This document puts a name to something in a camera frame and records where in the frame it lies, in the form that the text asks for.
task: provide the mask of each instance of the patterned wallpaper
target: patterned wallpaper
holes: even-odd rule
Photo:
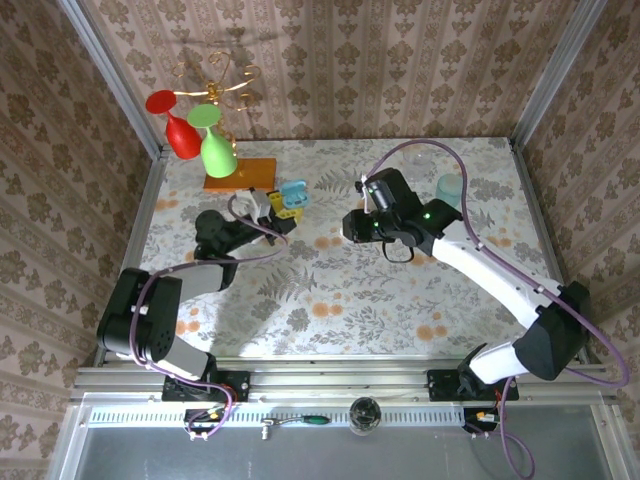
[[[0,2],[0,478],[43,478],[149,160],[55,2]]]
[[[566,278],[589,286],[594,320],[631,367],[619,395],[637,451],[639,133],[640,2],[609,0],[526,154]]]
[[[84,0],[137,101],[209,53],[263,75],[238,138],[509,136],[576,0]],[[192,106],[181,100],[174,113]],[[165,118],[154,118],[162,138]]]

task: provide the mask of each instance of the table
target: table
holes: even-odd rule
[[[533,220],[504,138],[442,140],[469,171],[472,224],[495,248],[548,275]],[[289,235],[287,253],[270,263],[238,268],[231,287],[183,304],[177,333],[215,355],[296,354],[465,356],[483,342],[522,333],[495,299],[463,274],[423,254],[391,264],[376,245],[340,235],[342,218],[361,205],[354,181],[402,140],[268,141],[238,144],[240,157],[276,157],[276,185],[303,178],[311,205]],[[399,168],[424,201],[457,164],[446,152],[420,147],[430,162],[399,152],[385,166]],[[194,221],[206,209],[226,210],[228,195],[202,190],[199,159],[168,160],[142,257],[157,270],[193,258]],[[273,251],[266,241],[233,253]],[[391,254],[406,255],[404,250]]]

